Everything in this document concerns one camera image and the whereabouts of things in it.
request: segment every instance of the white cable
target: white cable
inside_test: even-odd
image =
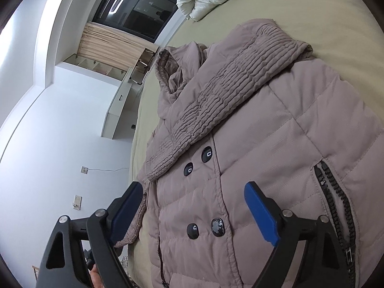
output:
[[[120,170],[122,170],[122,169],[129,169],[129,168],[120,168],[120,169],[117,169],[117,170],[87,169],[87,171],[97,170],[97,171],[110,171],[110,172],[116,172],[116,171],[120,171]]]

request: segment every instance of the silver bolt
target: silver bolt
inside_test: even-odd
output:
[[[99,210],[96,210],[95,215],[98,217],[101,217],[105,214],[105,212],[106,211],[104,209],[99,209]]]
[[[291,210],[289,210],[289,209],[285,209],[285,210],[283,210],[283,215],[286,218],[290,218],[293,215],[293,212]]]
[[[61,216],[60,219],[59,219],[60,223],[65,223],[67,221],[68,221],[68,217],[66,215]]]
[[[320,216],[320,221],[322,221],[323,223],[328,223],[330,220],[326,215],[322,215]]]

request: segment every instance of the black button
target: black button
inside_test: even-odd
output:
[[[198,227],[195,223],[191,223],[187,226],[187,235],[190,239],[198,238]]]
[[[193,170],[193,163],[192,162],[187,163],[186,167],[184,168],[184,175],[187,177],[192,173],[192,170]]]
[[[210,146],[204,148],[203,153],[201,154],[201,160],[206,163],[212,158],[212,148]]]
[[[225,233],[224,222],[221,218],[213,219],[211,222],[212,233],[216,237],[221,237]]]

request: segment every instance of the zipper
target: zipper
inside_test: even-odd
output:
[[[160,249],[160,233],[159,233],[159,246],[157,247],[157,254],[159,255],[159,259],[160,259],[161,283],[162,283],[164,288],[169,288],[169,284],[166,282],[166,278],[164,276],[163,258],[162,258],[161,249]]]
[[[355,281],[356,281],[356,273],[355,273],[356,270],[355,270],[355,263],[354,263],[355,248],[356,248],[355,246],[356,229],[355,229],[355,224],[353,222],[351,204],[349,203],[349,200],[346,194],[337,183],[330,168],[327,166],[327,164],[323,160],[321,160],[316,166],[314,166],[314,173],[316,175],[317,180],[319,181],[320,187],[323,190],[325,199],[328,203],[333,224],[335,226],[337,239],[339,241],[341,250],[345,254],[348,275],[349,275],[349,283],[351,288],[354,288]],[[344,208],[344,215],[347,221],[347,227],[349,232],[349,242],[347,242],[344,238],[342,224],[339,218],[339,214],[337,213],[335,199],[332,195],[329,184],[335,191],[336,195],[342,201],[343,208]]]

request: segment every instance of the beige bed sheet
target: beige bed sheet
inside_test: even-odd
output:
[[[252,18],[274,19],[293,38],[310,43],[315,56],[350,82],[384,122],[384,34],[362,0],[229,0],[201,21],[185,22],[169,45],[209,45]],[[147,141],[159,121],[159,91],[151,71],[140,101],[130,181],[144,163]],[[151,288],[146,219],[139,241],[130,248],[129,271],[142,288]]]

